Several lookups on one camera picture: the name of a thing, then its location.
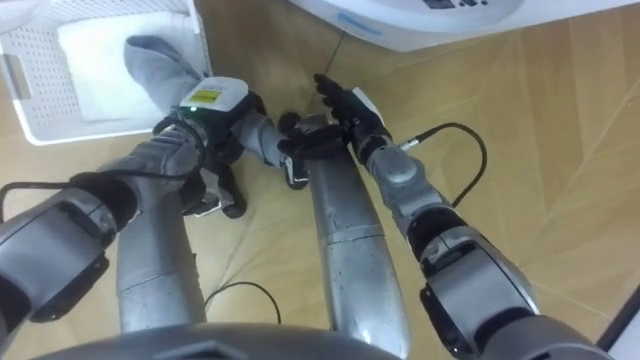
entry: gray robot arm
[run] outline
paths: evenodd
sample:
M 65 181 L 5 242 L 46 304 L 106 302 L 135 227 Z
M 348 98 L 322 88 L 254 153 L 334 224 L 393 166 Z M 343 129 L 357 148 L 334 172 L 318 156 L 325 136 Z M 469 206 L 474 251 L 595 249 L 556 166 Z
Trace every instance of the gray robot arm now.
M 201 90 L 215 92 L 222 107 L 199 102 Z M 276 143 L 263 146 L 264 134 L 277 130 L 255 100 L 240 80 L 207 78 L 129 155 L 74 176 L 48 200 L 0 221 L 0 354 L 25 320 L 69 312 L 106 271 L 104 251 L 118 232 L 192 176 L 210 175 L 202 174 L 205 156 L 231 162 L 244 148 L 265 162 L 280 156 Z
M 0 344 L 26 319 L 52 321 L 70 311 L 106 271 L 104 251 L 116 233 L 183 184 L 202 151 L 202 138 L 192 134 L 206 139 L 197 124 L 188 126 L 167 128 L 100 171 L 75 176 L 0 225 Z
M 375 179 L 427 280 L 421 302 L 458 359 L 611 359 L 567 325 L 540 315 L 521 271 L 469 226 L 431 185 L 424 166 L 396 145 L 375 106 L 316 75 L 358 161 Z

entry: yellow sticker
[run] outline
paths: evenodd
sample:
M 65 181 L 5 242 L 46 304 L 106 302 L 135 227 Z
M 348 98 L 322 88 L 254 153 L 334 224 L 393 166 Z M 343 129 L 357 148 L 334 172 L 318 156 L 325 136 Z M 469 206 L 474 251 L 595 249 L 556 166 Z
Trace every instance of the yellow sticker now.
M 201 102 L 207 104 L 213 104 L 216 102 L 218 97 L 222 94 L 221 91 L 214 90 L 198 90 L 195 94 L 191 96 L 189 99 L 190 102 Z

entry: white towel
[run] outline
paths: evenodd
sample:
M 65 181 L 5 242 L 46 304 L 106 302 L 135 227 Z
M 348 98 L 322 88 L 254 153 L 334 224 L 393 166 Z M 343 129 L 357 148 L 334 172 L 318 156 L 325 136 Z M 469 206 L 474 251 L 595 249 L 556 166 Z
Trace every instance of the white towel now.
M 127 71 L 124 46 L 132 35 L 158 36 L 196 71 L 205 71 L 194 51 L 201 46 L 199 38 L 184 14 L 156 12 L 63 25 L 58 29 L 58 41 L 67 57 L 84 119 L 160 121 L 166 115 Z

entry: cable connector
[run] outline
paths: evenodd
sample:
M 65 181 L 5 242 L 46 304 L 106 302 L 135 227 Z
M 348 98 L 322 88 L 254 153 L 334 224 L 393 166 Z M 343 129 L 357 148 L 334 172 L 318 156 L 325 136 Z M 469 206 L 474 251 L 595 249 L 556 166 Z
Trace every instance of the cable connector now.
M 398 144 L 398 147 L 400 148 L 400 150 L 407 152 L 409 151 L 409 149 L 411 149 L 412 147 L 418 144 L 420 144 L 420 140 L 418 140 L 417 138 L 411 138 L 407 141 L 404 141 Z

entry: metal cylinder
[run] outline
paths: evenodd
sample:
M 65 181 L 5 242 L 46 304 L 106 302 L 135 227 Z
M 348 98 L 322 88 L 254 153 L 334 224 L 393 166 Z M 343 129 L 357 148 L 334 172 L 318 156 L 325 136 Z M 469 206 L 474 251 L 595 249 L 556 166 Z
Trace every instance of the metal cylinder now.
M 406 358 L 409 329 L 400 287 L 351 154 L 345 147 L 307 166 L 333 330 Z
M 177 193 L 167 194 L 120 233 L 120 330 L 206 321 L 198 272 Z

